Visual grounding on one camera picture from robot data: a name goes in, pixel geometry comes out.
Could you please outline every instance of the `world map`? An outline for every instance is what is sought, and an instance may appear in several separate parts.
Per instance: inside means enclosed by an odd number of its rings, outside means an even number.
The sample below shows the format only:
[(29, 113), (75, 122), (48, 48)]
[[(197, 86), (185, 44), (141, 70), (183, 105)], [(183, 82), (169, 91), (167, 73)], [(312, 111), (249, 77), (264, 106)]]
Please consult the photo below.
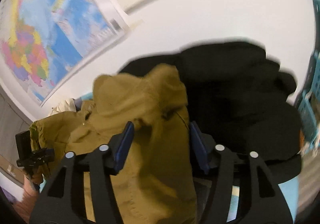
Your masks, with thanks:
[(3, 1), (1, 52), (39, 104), (76, 64), (116, 35), (93, 0)]

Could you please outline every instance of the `metal screw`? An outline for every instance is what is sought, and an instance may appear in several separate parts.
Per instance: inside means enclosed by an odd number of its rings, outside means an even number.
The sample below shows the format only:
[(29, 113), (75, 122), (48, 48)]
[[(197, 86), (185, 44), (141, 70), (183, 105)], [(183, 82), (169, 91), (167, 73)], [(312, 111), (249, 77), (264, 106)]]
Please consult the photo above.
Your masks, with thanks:
[(107, 151), (107, 150), (109, 150), (109, 146), (108, 145), (101, 145), (99, 147), (99, 150), (102, 151), (102, 152)]
[(224, 150), (224, 146), (223, 145), (216, 145), (216, 150), (218, 151), (223, 151)]
[(251, 152), (251, 153), (250, 153), (250, 156), (251, 156), (252, 158), (257, 158), (259, 155), (258, 155), (257, 152)]
[(74, 152), (67, 152), (67, 153), (66, 153), (66, 158), (70, 159), (70, 158), (72, 158), (74, 155), (75, 155)]

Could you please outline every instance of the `white wall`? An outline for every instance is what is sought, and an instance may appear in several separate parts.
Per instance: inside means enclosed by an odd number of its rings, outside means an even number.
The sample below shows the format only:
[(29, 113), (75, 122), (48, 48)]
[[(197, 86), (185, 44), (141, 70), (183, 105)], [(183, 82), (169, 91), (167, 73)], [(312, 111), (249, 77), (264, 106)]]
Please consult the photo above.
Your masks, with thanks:
[(9, 180), (0, 172), (0, 187), (4, 188), (7, 192), (17, 198), (18, 201), (22, 200), (23, 189)]
[(312, 0), (157, 0), (128, 18), (143, 21), (127, 39), (69, 79), (40, 108), (0, 60), (0, 84), (31, 119), (45, 117), (60, 100), (92, 90), (100, 74), (114, 74), (129, 59), (201, 40), (246, 37), (265, 45), (267, 54), (294, 71), (302, 87), (315, 42)]

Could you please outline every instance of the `white cloth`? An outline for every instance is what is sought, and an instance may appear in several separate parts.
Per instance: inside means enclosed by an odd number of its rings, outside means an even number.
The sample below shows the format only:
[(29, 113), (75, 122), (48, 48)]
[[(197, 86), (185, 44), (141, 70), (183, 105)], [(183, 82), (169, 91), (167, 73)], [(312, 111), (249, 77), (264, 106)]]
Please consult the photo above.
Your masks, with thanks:
[(57, 107), (54, 107), (48, 116), (52, 116), (64, 111), (72, 111), (76, 112), (76, 105), (72, 98), (69, 98), (67, 100), (61, 101)]

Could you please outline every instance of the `purple fabric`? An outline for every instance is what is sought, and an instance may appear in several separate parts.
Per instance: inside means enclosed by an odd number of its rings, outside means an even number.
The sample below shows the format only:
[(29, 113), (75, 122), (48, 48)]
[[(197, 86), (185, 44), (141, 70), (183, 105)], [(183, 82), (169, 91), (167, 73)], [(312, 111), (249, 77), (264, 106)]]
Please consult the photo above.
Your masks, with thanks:
[(6, 196), (6, 198), (8, 199), (8, 201), (11, 204), (14, 204), (17, 202), (16, 197), (14, 197), (13, 195), (11, 195), (8, 191), (6, 191), (4, 188), (1, 188), (3, 190), (4, 195)]

